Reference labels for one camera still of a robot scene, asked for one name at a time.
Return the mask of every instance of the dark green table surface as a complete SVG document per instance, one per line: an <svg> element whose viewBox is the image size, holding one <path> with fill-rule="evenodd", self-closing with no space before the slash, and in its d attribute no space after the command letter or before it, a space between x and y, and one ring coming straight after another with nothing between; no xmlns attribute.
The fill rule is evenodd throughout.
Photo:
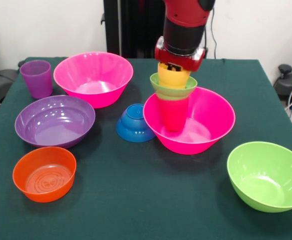
<svg viewBox="0 0 292 240"><path fill-rule="evenodd" d="M45 58L53 66L63 58ZM158 139L130 143L115 124L130 104L153 93L153 59L130 59L134 76L120 99L98 109L88 135L70 151L75 183L58 201L28 200L12 181L16 162L34 147L15 133L18 113L34 100L21 76L0 107L0 240L292 240L292 210L258 212L236 195L227 156L241 143L269 141L292 150L292 124L256 60L204 60L200 86L229 100L236 124L206 152L183 156ZM54 95L63 91L54 85Z"/></svg>

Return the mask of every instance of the green bowl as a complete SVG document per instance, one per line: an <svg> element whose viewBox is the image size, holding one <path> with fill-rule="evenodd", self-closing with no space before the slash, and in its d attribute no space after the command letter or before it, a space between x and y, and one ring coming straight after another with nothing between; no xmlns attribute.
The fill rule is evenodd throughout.
<svg viewBox="0 0 292 240"><path fill-rule="evenodd" d="M186 88L169 88L159 85L159 76L158 73L154 73L150 76L150 82L153 88L155 89L157 96L165 100L180 100L188 97L196 88L197 81L193 77L189 77Z"/></svg>
<svg viewBox="0 0 292 240"><path fill-rule="evenodd" d="M252 208L292 209L292 151L269 142L244 143L230 153L227 170L236 193Z"/></svg>

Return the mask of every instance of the purple bowl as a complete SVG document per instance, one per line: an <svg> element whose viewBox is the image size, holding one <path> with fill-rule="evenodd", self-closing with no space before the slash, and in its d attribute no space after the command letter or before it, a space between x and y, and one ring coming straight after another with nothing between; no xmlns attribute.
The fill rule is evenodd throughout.
<svg viewBox="0 0 292 240"><path fill-rule="evenodd" d="M70 148L80 142L96 119L86 101L67 95L49 96L25 107L17 116L18 136L36 147Z"/></svg>

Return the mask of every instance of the blue bowl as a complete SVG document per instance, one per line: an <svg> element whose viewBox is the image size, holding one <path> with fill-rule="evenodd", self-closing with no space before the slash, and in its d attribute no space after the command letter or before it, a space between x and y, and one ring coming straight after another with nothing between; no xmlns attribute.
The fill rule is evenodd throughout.
<svg viewBox="0 0 292 240"><path fill-rule="evenodd" d="M143 107L143 104L133 104L122 113L117 122L116 130L124 140L143 143L156 136L144 120Z"/></svg>

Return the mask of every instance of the pink bowl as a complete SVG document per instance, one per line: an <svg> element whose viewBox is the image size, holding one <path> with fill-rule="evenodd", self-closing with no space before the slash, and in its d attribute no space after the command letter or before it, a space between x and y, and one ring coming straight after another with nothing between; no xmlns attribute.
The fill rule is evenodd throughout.
<svg viewBox="0 0 292 240"><path fill-rule="evenodd" d="M159 112L156 94L144 105L144 118L161 143L184 155L202 153L226 136L235 125L235 111L219 94L196 87L189 96L187 120L183 130L167 131Z"/></svg>
<svg viewBox="0 0 292 240"><path fill-rule="evenodd" d="M133 68L123 57L109 52L86 52L57 65L56 83L70 96L81 98L93 108L113 104L131 80Z"/></svg>

